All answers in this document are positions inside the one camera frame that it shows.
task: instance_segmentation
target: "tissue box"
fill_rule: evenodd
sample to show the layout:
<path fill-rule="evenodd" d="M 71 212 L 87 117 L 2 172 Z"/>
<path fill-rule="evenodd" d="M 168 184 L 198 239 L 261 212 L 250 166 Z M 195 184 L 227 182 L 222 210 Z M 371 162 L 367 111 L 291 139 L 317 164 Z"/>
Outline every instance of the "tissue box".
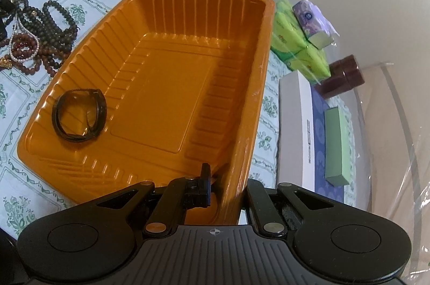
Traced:
<path fill-rule="evenodd" d="M 322 15 L 321 10 L 309 0 L 299 1 L 293 6 L 293 12 L 307 39 L 319 50 L 330 45 L 336 34 L 333 26 Z"/>
<path fill-rule="evenodd" d="M 351 183 L 351 157 L 348 125 L 339 107 L 326 110 L 325 119 L 325 179 L 333 186 Z"/>
<path fill-rule="evenodd" d="M 327 102 L 299 71 L 279 82 L 280 144 L 277 183 L 290 182 L 343 203 L 343 186 L 325 180 Z"/>

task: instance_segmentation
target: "metal screw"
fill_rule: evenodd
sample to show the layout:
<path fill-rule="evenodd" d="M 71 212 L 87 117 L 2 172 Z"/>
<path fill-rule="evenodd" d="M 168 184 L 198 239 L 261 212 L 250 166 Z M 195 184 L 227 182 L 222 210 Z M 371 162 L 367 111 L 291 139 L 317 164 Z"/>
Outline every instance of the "metal screw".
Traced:
<path fill-rule="evenodd" d="M 159 223 L 159 222 L 153 222 L 153 223 L 149 223 L 145 229 L 149 232 L 149 233 L 162 233 L 164 232 L 167 227 L 164 223 Z"/>
<path fill-rule="evenodd" d="M 263 227 L 266 232 L 272 234 L 279 234 L 284 230 L 284 228 L 285 227 L 281 223 L 276 222 L 266 223 Z"/>

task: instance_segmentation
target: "jewelry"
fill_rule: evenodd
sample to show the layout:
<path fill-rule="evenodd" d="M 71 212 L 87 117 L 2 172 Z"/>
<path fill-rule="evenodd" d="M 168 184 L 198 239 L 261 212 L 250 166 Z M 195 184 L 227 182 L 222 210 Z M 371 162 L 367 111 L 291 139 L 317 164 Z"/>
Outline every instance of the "jewelry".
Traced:
<path fill-rule="evenodd" d="M 15 37 L 19 37 L 21 39 L 25 38 L 24 34 L 19 34 L 19 30 L 23 30 L 25 33 L 27 33 L 30 37 L 32 37 L 34 39 L 34 42 L 30 43 L 30 46 L 27 46 L 29 48 L 29 51 L 32 51 L 33 53 L 31 54 L 31 56 L 27 57 L 27 58 L 17 58 L 14 56 L 14 52 L 13 50 L 13 46 L 14 46 L 14 38 Z M 18 20 L 18 16 L 15 16 L 15 24 L 13 26 L 13 33 L 12 33 L 12 37 L 9 41 L 9 56 L 10 59 L 13 60 L 14 62 L 27 62 L 28 60 L 32 60 L 36 55 L 37 52 L 39 51 L 39 40 L 37 39 L 37 37 L 31 33 L 28 29 L 24 28 L 21 24 L 21 21 Z"/>
<path fill-rule="evenodd" d="M 10 69 L 14 66 L 26 75 L 34 75 L 43 63 L 46 72 L 51 77 L 55 76 L 55 70 L 61 68 L 69 57 L 72 44 L 76 40 L 78 26 L 74 19 L 56 1 L 45 2 L 42 10 L 29 6 L 28 0 L 10 1 L 13 2 L 14 9 L 10 10 L 10 16 L 4 25 L 7 26 L 14 19 L 15 22 L 10 39 L 0 36 L 0 47 L 9 45 L 9 54 L 1 58 L 0 68 Z M 55 24 L 49 7 L 57 10 L 70 27 L 61 30 Z M 32 68 L 23 65 L 23 62 L 30 60 L 34 60 Z"/>

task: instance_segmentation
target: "green tissue pack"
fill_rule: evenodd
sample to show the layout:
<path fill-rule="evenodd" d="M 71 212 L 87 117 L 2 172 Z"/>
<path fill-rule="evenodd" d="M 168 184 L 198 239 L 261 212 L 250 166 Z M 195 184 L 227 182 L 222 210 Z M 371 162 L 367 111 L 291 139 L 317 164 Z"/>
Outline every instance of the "green tissue pack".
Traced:
<path fill-rule="evenodd" d="M 324 112 L 325 179 L 333 186 L 351 183 L 351 156 L 348 125 L 339 107 Z"/>
<path fill-rule="evenodd" d="M 306 38 L 288 0 L 277 0 L 272 51 L 291 70 L 299 70 L 311 84 L 331 76 L 324 50 Z"/>

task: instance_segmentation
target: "gold pendant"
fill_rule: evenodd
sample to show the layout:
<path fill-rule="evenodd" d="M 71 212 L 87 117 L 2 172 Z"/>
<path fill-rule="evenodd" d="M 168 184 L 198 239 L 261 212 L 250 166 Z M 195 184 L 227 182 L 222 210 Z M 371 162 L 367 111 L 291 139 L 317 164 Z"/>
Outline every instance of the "gold pendant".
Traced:
<path fill-rule="evenodd" d="M 12 61 L 5 57 L 0 58 L 0 68 L 12 69 Z"/>

